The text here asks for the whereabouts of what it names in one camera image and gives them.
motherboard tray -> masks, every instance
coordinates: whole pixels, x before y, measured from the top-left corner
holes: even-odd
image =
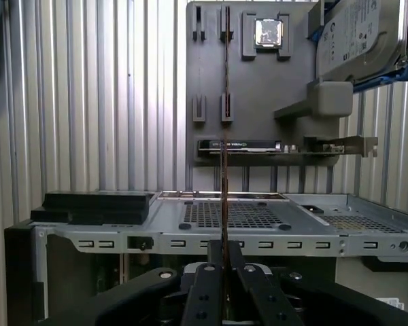
[[[93,253],[205,255],[220,238],[217,192],[161,192],[142,225],[33,222]],[[231,193],[229,238],[244,255],[408,262],[408,214],[345,194]]]

hard drive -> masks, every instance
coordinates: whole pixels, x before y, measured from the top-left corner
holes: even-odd
[[[325,16],[316,75],[359,84],[407,64],[408,0],[342,0]]]

corrugated metal wall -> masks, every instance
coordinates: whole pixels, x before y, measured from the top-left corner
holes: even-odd
[[[3,229],[45,192],[184,189],[187,0],[9,0],[0,22],[0,326]],[[334,168],[231,168],[232,190],[354,192],[408,211],[408,83],[355,96],[341,136],[379,157]],[[213,189],[213,168],[193,188]]]

hard drive label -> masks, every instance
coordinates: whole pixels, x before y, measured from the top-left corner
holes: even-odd
[[[381,0],[346,0],[336,5],[333,10],[339,13],[326,23],[318,44],[319,75],[372,48],[379,32],[380,7]]]

metal mesh panel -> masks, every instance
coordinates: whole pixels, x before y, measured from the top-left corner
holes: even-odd
[[[398,229],[373,221],[363,215],[324,215],[321,218],[339,230],[401,233]]]
[[[186,206],[184,223],[196,223],[199,228],[220,227],[220,203],[199,202]],[[274,228],[282,221],[260,203],[228,204],[229,228]]]

